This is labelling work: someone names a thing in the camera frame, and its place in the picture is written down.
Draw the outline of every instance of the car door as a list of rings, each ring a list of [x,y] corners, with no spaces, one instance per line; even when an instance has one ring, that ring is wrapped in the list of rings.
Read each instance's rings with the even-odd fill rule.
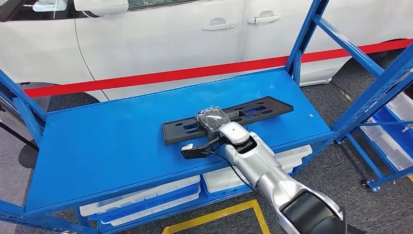
[[[0,6],[0,69],[14,82],[93,81],[80,53],[73,0],[7,0]],[[107,100],[102,91],[89,94]]]
[[[383,11],[388,0],[332,0],[323,17],[356,45],[382,42]],[[311,0],[246,0],[244,34],[238,61],[265,59],[290,54],[307,15]],[[340,46],[317,28],[306,53],[338,49]],[[325,83],[349,59],[308,62],[301,67],[301,85]]]
[[[76,19],[79,47],[96,80],[235,62],[244,0],[129,0],[124,14]],[[105,90],[128,97],[228,77]]]

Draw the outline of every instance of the gray carpet floor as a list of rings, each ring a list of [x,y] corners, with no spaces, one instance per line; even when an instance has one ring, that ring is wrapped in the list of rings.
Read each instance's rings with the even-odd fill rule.
[[[373,81],[355,62],[350,61],[338,72],[333,82],[326,85],[302,87],[303,92],[315,108],[331,125]],[[93,100],[87,95],[67,95],[53,97],[49,110],[63,109],[87,104]],[[388,172],[368,143],[359,134],[354,134],[362,148],[377,163],[383,172]],[[359,154],[349,144],[331,145],[305,167],[296,179],[329,195],[347,211],[348,222],[372,234],[413,234],[413,183],[401,178],[394,183],[381,186],[374,193],[360,185],[363,179],[374,179],[375,175]],[[166,219],[121,232],[122,234],[156,234],[166,226],[209,214],[244,201],[257,199],[264,218],[272,234],[282,231],[276,222],[269,204],[253,193],[228,199],[207,207],[175,215]],[[67,220],[74,220],[71,212],[59,214]],[[21,233],[48,233],[42,230],[18,227]],[[185,234],[249,234],[261,233],[257,218],[252,209],[230,215],[198,227],[184,230]]]

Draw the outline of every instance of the red barrier tape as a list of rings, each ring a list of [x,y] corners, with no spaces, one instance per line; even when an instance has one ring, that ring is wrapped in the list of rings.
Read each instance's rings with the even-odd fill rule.
[[[406,48],[413,39],[402,39],[389,42],[383,42],[372,45],[363,45],[359,48],[366,54],[382,52],[400,48]],[[302,62],[313,62],[326,59],[335,59],[349,56],[344,49],[328,50],[307,53],[302,56]],[[228,64],[213,65],[208,67],[189,68],[176,71],[158,72],[144,75],[136,75],[130,77],[111,78],[103,80],[94,80],[73,84],[54,85],[41,88],[25,89],[28,96],[42,97],[62,94],[73,94],[101,89],[113,89],[134,85],[160,83],[166,81],[207,77],[214,75],[222,75],[235,72],[245,72],[264,68],[272,68],[284,66],[288,56],[277,58],[266,58],[253,61],[235,62]]]

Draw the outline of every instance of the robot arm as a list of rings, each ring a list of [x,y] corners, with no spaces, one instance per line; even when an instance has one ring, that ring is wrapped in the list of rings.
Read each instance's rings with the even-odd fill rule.
[[[284,172],[273,151],[257,134],[248,132],[236,122],[222,125],[218,134],[225,139],[228,161],[271,202],[286,233],[365,233],[350,225],[346,229],[341,208],[326,195]]]

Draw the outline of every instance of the blue metal shelf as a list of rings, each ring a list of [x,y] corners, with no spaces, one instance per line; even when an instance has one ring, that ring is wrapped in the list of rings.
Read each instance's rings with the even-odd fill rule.
[[[165,146],[161,124],[211,105],[227,107],[265,96],[294,106],[290,113],[246,126],[272,149],[333,138],[283,68],[48,113],[25,215],[90,204],[227,167],[217,156],[185,160],[181,146],[200,145],[207,138]]]

